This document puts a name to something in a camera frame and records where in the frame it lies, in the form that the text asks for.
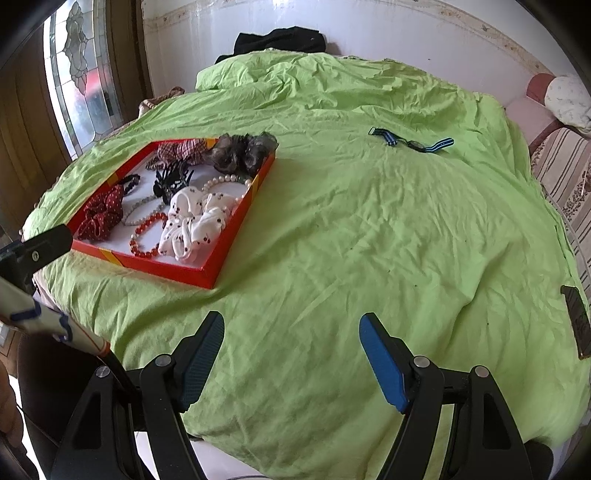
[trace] screw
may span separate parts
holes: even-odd
[[[429,359],[422,355],[416,356],[413,361],[414,364],[419,368],[427,368],[429,365],[431,365]]]
[[[480,378],[486,378],[490,372],[488,371],[487,367],[478,366],[474,369],[474,373]]]
[[[170,355],[160,355],[156,359],[156,365],[159,367],[166,367],[167,365],[170,365],[170,362],[172,361],[173,359],[170,357]]]
[[[95,374],[99,378],[105,378],[111,374],[111,369],[109,367],[102,366],[96,369]]]

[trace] black hair tie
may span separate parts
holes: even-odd
[[[127,197],[127,195],[131,193],[131,190],[133,190],[135,187],[137,187],[137,185],[139,185],[139,179],[140,176],[137,173],[134,173],[132,175],[127,175],[126,177],[122,178],[120,181],[117,182],[117,185],[125,185],[126,183],[129,184],[123,187],[124,197]]]

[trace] person's hand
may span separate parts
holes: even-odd
[[[17,399],[8,381],[8,372],[0,362],[0,432],[6,434],[13,447],[22,443],[22,417],[17,410]]]

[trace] plaid scrunchie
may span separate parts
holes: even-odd
[[[204,138],[191,138],[180,142],[164,142],[158,146],[156,157],[146,164],[148,170],[162,170],[176,160],[184,160],[187,165],[203,163],[203,153],[207,150]]]

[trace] red bead necklace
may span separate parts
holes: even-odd
[[[139,249],[138,245],[138,237],[144,233],[150,225],[152,225],[156,220],[162,220],[162,228],[164,229],[166,225],[166,220],[168,216],[166,213],[154,213],[150,215],[139,227],[135,229],[135,233],[131,235],[131,240],[129,240],[129,249],[131,253],[133,253],[136,257],[140,258],[152,258],[158,256],[158,244],[152,249],[145,252],[142,252]]]

